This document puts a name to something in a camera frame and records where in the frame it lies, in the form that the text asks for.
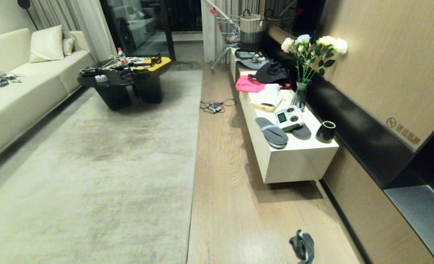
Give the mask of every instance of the black coffee table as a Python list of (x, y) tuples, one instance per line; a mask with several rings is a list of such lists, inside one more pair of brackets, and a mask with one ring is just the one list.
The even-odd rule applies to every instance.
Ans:
[[(110, 60), (91, 65), (100, 68)], [(162, 57), (162, 62), (149, 68), (132, 67), (129, 70), (102, 70), (95, 75), (106, 75), (108, 81), (96, 82), (95, 75), (78, 74), (78, 83), (85, 87), (93, 87), (101, 96), (106, 105), (113, 111), (127, 107), (131, 104), (127, 86), (131, 85), (136, 97), (142, 97), (147, 103), (162, 102), (162, 87), (160, 75), (170, 68), (170, 59)]]

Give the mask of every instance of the table leg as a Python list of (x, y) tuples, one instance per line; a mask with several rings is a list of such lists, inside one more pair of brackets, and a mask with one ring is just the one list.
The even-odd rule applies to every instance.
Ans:
[(125, 86), (95, 87), (106, 105), (113, 111), (131, 104), (128, 89)]
[(147, 80), (138, 80), (133, 85), (136, 96), (140, 95), (146, 103), (161, 103), (163, 99), (160, 77), (150, 77)]

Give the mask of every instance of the sofa armrest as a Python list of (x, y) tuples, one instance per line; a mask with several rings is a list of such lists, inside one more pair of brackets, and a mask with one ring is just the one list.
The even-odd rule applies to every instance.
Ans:
[(74, 51), (87, 50), (90, 52), (90, 47), (88, 46), (87, 39), (83, 35), (82, 31), (70, 31), (69, 35), (75, 39)]

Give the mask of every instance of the plastic bottle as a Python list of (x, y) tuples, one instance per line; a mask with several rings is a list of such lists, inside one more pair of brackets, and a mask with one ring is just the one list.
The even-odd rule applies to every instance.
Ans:
[(128, 59), (126, 58), (126, 54), (124, 54), (123, 49), (121, 47), (118, 48), (118, 57), (119, 61), (124, 66), (124, 69), (126, 70), (128, 68)]

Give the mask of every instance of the glass door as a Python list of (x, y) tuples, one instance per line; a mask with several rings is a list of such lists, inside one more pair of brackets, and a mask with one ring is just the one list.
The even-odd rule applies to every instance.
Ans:
[(100, 0), (116, 48), (176, 60), (165, 0)]

